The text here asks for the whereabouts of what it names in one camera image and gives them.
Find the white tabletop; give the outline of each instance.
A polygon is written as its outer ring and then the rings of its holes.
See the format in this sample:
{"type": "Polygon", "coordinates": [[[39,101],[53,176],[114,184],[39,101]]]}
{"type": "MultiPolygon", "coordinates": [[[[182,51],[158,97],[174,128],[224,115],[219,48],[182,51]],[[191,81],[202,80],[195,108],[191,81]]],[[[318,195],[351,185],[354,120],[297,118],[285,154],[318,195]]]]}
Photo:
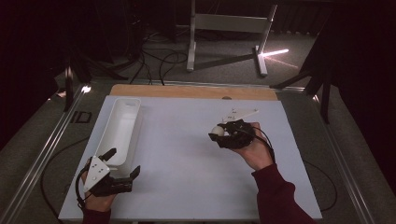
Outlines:
{"type": "MultiPolygon", "coordinates": [[[[78,172],[94,155],[114,101],[107,96],[78,172]]],[[[112,218],[156,220],[258,220],[253,170],[229,149],[219,148],[208,133],[232,108],[259,109],[245,119],[258,121],[269,136],[283,177],[296,186],[295,200],[314,219],[318,204],[280,101],[136,97],[143,122],[133,168],[141,165],[132,192],[117,196],[112,218]]],[[[82,219],[71,188],[60,219],[82,219]]]]}

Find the black device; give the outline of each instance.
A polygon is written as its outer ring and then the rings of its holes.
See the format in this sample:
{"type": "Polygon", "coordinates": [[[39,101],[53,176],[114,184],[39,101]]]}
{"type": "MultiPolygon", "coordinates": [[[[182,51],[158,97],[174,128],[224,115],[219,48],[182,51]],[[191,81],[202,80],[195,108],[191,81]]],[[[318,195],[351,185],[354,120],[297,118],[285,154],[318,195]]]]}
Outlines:
{"type": "MultiPolygon", "coordinates": [[[[114,154],[117,153],[117,150],[113,147],[107,153],[99,156],[98,158],[101,161],[108,161],[114,154]]],[[[85,207],[85,202],[79,195],[78,190],[78,181],[81,179],[81,176],[84,172],[89,171],[91,167],[92,158],[90,158],[89,162],[81,169],[76,179],[76,194],[78,200],[78,207],[81,209],[85,207]]],[[[96,197],[105,197],[112,194],[131,192],[132,185],[134,180],[140,174],[140,166],[137,166],[126,178],[114,178],[110,176],[110,174],[105,175],[99,182],[97,182],[91,189],[90,193],[96,197]]]]}
{"type": "Polygon", "coordinates": [[[275,162],[275,153],[271,143],[266,134],[262,130],[260,131],[265,135],[267,140],[257,136],[250,123],[246,123],[242,119],[239,119],[236,121],[219,123],[212,130],[212,133],[209,134],[209,137],[212,141],[217,142],[219,147],[225,147],[228,149],[247,147],[255,138],[257,138],[269,148],[273,162],[275,162]]]}

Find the wire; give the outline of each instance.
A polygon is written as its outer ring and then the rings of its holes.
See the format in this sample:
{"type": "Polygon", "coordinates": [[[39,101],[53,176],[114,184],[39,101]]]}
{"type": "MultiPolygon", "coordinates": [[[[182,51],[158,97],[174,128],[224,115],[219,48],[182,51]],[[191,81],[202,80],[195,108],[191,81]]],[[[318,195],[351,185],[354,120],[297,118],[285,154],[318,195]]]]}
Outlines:
{"type": "Polygon", "coordinates": [[[268,142],[268,145],[270,146],[270,147],[272,147],[272,144],[271,144],[271,141],[270,141],[270,138],[268,137],[268,135],[263,131],[263,130],[261,130],[260,128],[256,128],[256,127],[253,127],[253,129],[257,129],[257,130],[259,130],[262,134],[264,134],[264,136],[265,136],[265,139],[267,140],[267,142],[268,142]]]}
{"type": "Polygon", "coordinates": [[[338,200],[338,190],[337,190],[337,187],[335,186],[334,182],[333,182],[332,179],[329,177],[329,175],[326,174],[326,172],[324,172],[323,170],[321,170],[321,169],[320,169],[319,167],[317,167],[316,165],[314,165],[314,164],[312,164],[311,162],[306,161],[306,160],[303,160],[303,162],[305,162],[305,163],[311,165],[312,167],[316,168],[317,170],[319,170],[319,171],[320,171],[321,173],[323,173],[323,174],[330,180],[330,182],[332,183],[332,187],[333,187],[333,189],[334,189],[334,199],[333,199],[333,201],[332,201],[332,204],[331,204],[330,206],[328,206],[327,208],[320,209],[320,212],[325,212],[325,211],[328,211],[328,210],[332,209],[332,208],[335,206],[335,204],[337,203],[337,200],[338,200]]]}
{"type": "Polygon", "coordinates": [[[52,204],[50,203],[50,200],[48,199],[47,194],[46,194],[45,191],[44,191],[44,176],[45,176],[45,173],[46,173],[46,171],[47,171],[47,168],[49,167],[49,165],[50,165],[50,163],[53,161],[53,159],[55,159],[55,158],[56,158],[57,156],[59,156],[62,152],[66,151],[66,150],[69,149],[70,147],[73,147],[73,146],[75,146],[75,145],[77,145],[77,144],[79,144],[79,143],[82,143],[82,142],[88,140],[89,138],[90,138],[90,137],[85,137],[85,138],[83,138],[83,139],[81,139],[81,140],[79,140],[79,141],[77,141],[77,142],[75,142],[75,143],[73,143],[73,144],[71,144],[71,145],[69,145],[69,146],[67,146],[67,147],[64,147],[64,148],[60,149],[58,152],[56,152],[56,153],[49,159],[49,161],[47,162],[46,166],[45,166],[44,169],[43,169],[43,173],[42,173],[41,176],[40,176],[40,191],[41,191],[41,194],[42,194],[42,196],[43,196],[43,198],[44,198],[44,201],[46,202],[47,206],[49,207],[51,213],[56,217],[56,219],[58,220],[58,222],[61,223],[61,224],[64,224],[64,223],[58,218],[59,214],[55,211],[55,208],[54,208],[54,207],[52,206],[52,204]]]}

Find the red sleeve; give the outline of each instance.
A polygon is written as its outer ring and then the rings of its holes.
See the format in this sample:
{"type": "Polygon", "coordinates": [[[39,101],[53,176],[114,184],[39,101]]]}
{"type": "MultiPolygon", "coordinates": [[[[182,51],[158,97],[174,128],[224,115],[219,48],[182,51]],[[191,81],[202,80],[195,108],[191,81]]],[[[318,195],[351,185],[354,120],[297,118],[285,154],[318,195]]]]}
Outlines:
{"type": "Polygon", "coordinates": [[[259,193],[257,205],[261,224],[316,223],[295,201],[295,186],[283,179],[276,164],[252,174],[259,193]]]}
{"type": "Polygon", "coordinates": [[[108,224],[110,222],[111,210],[108,212],[98,212],[84,209],[82,224],[108,224]]]}

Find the metal frame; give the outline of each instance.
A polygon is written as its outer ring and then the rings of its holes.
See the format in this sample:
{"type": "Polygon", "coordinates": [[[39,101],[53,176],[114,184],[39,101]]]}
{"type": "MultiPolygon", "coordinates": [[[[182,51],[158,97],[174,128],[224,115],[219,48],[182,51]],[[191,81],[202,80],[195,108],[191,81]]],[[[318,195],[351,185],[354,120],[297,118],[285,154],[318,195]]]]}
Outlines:
{"type": "Polygon", "coordinates": [[[220,31],[236,31],[262,34],[262,40],[259,46],[255,48],[255,55],[259,63],[260,75],[266,77],[268,75],[265,60],[261,56],[265,42],[271,30],[271,24],[274,20],[277,5],[272,5],[267,18],[256,17],[237,17],[225,15],[209,15],[195,13],[195,0],[191,0],[191,35],[190,46],[187,60],[187,71],[194,70],[195,62],[195,29],[202,30],[220,30],[220,31]]]}

